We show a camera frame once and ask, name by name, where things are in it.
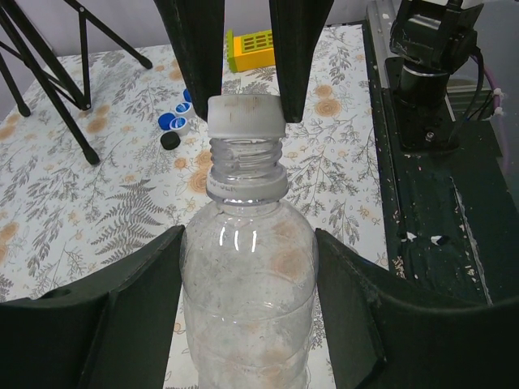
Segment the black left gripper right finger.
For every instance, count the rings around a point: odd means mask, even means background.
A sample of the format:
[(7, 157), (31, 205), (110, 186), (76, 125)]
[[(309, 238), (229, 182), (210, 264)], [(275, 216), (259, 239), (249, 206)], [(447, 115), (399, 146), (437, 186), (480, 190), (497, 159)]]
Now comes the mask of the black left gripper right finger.
[(419, 288), (317, 229), (318, 292), (339, 388), (515, 388), (518, 300)]

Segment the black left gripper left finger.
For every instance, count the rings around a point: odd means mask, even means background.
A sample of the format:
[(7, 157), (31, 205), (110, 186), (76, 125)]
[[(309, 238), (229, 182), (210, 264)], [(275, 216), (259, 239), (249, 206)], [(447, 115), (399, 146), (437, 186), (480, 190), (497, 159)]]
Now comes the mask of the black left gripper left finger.
[(37, 299), (1, 305), (4, 388), (161, 388), (181, 289), (175, 226)]

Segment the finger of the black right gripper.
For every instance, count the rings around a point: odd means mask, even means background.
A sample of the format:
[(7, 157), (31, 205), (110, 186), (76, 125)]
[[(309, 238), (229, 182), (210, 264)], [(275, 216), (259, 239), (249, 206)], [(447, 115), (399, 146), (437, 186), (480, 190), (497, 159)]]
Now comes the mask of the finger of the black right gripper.
[(155, 0), (198, 117), (221, 94), (224, 0)]
[(271, 0), (277, 81), (285, 121), (302, 121), (312, 58), (333, 0)]

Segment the clear plastic bottle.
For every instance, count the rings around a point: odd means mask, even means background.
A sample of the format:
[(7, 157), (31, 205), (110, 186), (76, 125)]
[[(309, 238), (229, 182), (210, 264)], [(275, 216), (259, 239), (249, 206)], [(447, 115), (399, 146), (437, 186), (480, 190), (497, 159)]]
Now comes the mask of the clear plastic bottle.
[(318, 253), (285, 200), (278, 139), (213, 139), (210, 202), (182, 235), (184, 318), (201, 388), (304, 388)]

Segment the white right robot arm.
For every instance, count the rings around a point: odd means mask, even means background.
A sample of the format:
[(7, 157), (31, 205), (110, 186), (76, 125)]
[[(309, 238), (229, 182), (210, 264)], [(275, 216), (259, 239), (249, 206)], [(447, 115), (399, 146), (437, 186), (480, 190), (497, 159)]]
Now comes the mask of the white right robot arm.
[[(196, 114), (206, 119), (208, 99), (221, 94), (223, 1), (157, 1)], [(403, 1), (392, 23), (392, 53), (421, 71), (452, 74), (474, 53), (480, 1)], [(330, 1), (271, 1), (273, 48), (281, 106), (288, 123), (302, 120), (315, 46), (332, 9)]]

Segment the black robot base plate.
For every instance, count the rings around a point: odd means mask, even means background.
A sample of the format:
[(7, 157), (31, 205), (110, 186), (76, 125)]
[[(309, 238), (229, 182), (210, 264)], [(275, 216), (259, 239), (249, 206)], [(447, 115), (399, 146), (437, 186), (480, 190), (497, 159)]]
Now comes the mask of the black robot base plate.
[(367, 6), (368, 74), (390, 271), (419, 288), (493, 305), (518, 294), (518, 212), (484, 110), (478, 47), (452, 74), (391, 52), (401, 2)]

